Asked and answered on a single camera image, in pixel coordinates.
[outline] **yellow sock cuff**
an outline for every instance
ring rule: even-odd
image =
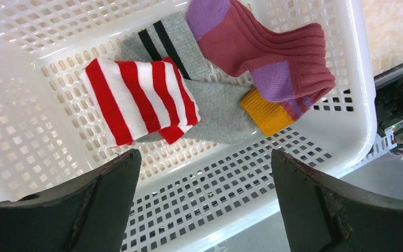
[[[267,137],[294,122],[282,105],[265,100],[257,88],[247,93],[240,105]]]

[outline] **pink sock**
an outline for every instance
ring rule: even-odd
[[[187,21],[206,58],[234,77],[249,70],[268,101],[303,111],[335,86],[319,24],[273,33],[237,0],[193,0]]]

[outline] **black stripe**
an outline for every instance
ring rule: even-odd
[[[153,61],[162,60],[147,30],[142,30],[141,32],[138,33],[138,35],[140,36],[141,42],[143,43],[149,55],[151,56],[152,60]]]
[[[154,24],[154,28],[161,40],[161,43],[164,46],[164,49],[166,49],[167,54],[182,72],[183,78],[190,80],[189,74],[187,73],[185,66],[183,65],[183,62],[180,59],[177,50],[175,50],[175,47],[172,44],[172,41],[169,38],[169,35],[167,34],[166,29],[163,26],[163,23],[161,23],[161,21],[158,21],[157,23]]]

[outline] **red and white striped sock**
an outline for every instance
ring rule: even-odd
[[[171,144],[200,121],[170,58],[150,63],[94,59],[79,77],[106,120],[110,147],[156,131]]]

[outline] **sock cuff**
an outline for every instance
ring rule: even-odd
[[[169,56],[185,79],[203,80],[210,75],[194,35],[183,13],[178,12],[125,39],[121,45],[123,60],[128,48],[146,61],[159,61]]]
[[[294,123],[282,105],[265,100],[257,88],[252,89],[242,99],[240,106],[267,137]]]

